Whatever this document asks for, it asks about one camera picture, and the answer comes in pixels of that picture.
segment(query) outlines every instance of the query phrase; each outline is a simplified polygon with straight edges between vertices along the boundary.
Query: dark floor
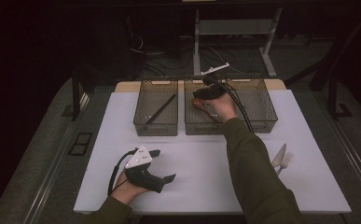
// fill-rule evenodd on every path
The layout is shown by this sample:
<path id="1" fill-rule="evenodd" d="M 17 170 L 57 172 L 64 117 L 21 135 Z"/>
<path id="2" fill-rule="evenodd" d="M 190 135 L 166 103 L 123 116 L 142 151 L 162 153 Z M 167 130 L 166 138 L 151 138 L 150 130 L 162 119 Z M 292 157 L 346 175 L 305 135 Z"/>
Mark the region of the dark floor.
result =
<path id="1" fill-rule="evenodd" d="M 257 47 L 264 40 L 246 38 L 229 46 L 202 42 L 201 68 L 207 70 L 220 61 L 232 62 L 227 73 L 259 72 L 267 76 Z M 286 80 L 326 55 L 330 42 L 306 45 L 304 37 L 275 39 L 270 56 L 278 77 Z M 192 75 L 192 56 L 189 50 L 180 59 L 151 55 L 149 64 L 141 72 L 151 75 Z M 348 88 L 339 87 L 338 103 L 345 104 L 352 113 L 350 118 L 333 120 L 326 110 L 326 87 L 323 91 L 310 91 L 308 84 L 313 74 L 287 86 L 294 92 L 312 134 L 336 177 L 352 213 L 344 215 L 307 215 L 308 223 L 361 224 L 361 178 L 348 159 L 350 145 L 361 159 L 361 105 Z M 80 187 L 105 106 L 114 87 L 98 87 L 90 94 L 89 102 L 76 121 L 64 117 L 62 112 L 72 103 L 71 82 L 67 81 L 53 99 L 46 116 L 22 158 L 20 166 L 7 186 L 0 201 L 0 223 L 80 223 L 84 215 L 73 212 L 77 190 Z M 344 142 L 338 127 L 346 134 Z M 87 154 L 82 157 L 67 155 L 77 133 L 93 133 Z M 33 204 L 34 199 L 41 202 Z M 220 217 L 142 217 L 141 223 L 244 223 L 242 216 Z"/>

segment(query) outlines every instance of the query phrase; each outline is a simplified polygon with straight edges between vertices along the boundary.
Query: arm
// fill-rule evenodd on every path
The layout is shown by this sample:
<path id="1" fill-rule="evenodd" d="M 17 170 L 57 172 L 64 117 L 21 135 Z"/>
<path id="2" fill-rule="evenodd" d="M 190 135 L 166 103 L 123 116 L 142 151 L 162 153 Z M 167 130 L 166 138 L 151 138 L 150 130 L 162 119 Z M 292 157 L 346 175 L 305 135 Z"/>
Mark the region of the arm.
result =
<path id="1" fill-rule="evenodd" d="M 127 181 L 122 172 L 117 180 L 115 190 L 106 198 L 101 208 L 87 215 L 85 224 L 124 224 L 132 209 L 128 206 L 138 195 L 147 192 L 148 189 L 137 187 Z"/>
<path id="2" fill-rule="evenodd" d="M 264 143 L 236 118 L 231 98 L 224 94 L 207 103 L 225 123 L 229 172 L 248 223 L 305 223 L 292 191 L 271 167 Z"/>

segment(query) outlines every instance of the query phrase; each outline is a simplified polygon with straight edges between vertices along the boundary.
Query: sleeve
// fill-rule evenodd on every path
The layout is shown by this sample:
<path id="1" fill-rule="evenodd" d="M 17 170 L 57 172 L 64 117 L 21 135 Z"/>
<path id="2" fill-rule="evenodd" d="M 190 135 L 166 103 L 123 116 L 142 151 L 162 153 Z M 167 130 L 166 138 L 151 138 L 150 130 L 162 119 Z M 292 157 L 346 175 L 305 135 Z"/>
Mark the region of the sleeve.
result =
<path id="1" fill-rule="evenodd" d="M 296 199 L 271 166 L 262 140 L 239 119 L 223 125 L 229 172 L 247 223 L 305 223 Z"/>
<path id="2" fill-rule="evenodd" d="M 85 224 L 125 224 L 132 209 L 113 197 L 107 197 L 101 208 L 87 215 Z"/>

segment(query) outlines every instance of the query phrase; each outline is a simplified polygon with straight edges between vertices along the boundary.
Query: desk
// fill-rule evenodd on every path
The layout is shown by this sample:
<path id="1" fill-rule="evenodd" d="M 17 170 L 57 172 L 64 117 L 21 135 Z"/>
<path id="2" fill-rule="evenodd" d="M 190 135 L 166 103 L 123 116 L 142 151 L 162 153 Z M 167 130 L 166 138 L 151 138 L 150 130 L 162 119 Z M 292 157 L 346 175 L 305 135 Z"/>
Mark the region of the desk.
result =
<path id="1" fill-rule="evenodd" d="M 138 82 L 119 83 L 112 93 L 90 162 L 78 193 L 74 210 L 89 213 L 99 209 L 114 165 L 127 151 L 146 145 L 160 149 L 153 159 L 151 174 L 177 174 L 162 193 L 148 192 L 131 207 L 134 215 L 240 214 L 235 197 L 222 135 L 186 135 L 184 94 L 179 85 L 178 135 L 168 137 L 137 136 L 132 124 L 138 99 Z M 283 82 L 267 80 L 278 121 L 271 133 L 260 133 L 272 158 L 283 145 L 295 153 L 294 162 L 280 178 L 292 189 L 302 213 L 348 213 L 351 211 L 340 187 L 329 170 L 308 124 L 291 91 Z"/>

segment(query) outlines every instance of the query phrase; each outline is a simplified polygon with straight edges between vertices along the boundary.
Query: spoon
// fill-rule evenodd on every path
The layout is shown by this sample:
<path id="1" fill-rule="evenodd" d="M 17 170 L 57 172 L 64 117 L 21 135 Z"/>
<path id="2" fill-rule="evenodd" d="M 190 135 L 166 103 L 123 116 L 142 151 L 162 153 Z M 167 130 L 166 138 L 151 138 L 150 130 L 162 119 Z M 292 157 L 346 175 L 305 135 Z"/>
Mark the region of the spoon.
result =
<path id="1" fill-rule="evenodd" d="M 220 121 L 218 121 L 217 119 L 215 119 L 215 117 L 213 117 L 207 110 L 206 108 L 204 107 L 204 104 L 202 102 L 201 99 L 198 99 L 198 98 L 192 98 L 191 99 L 191 103 L 199 108 L 201 111 L 203 111 L 207 116 L 209 116 L 209 118 L 214 122 L 214 123 L 219 123 Z"/>

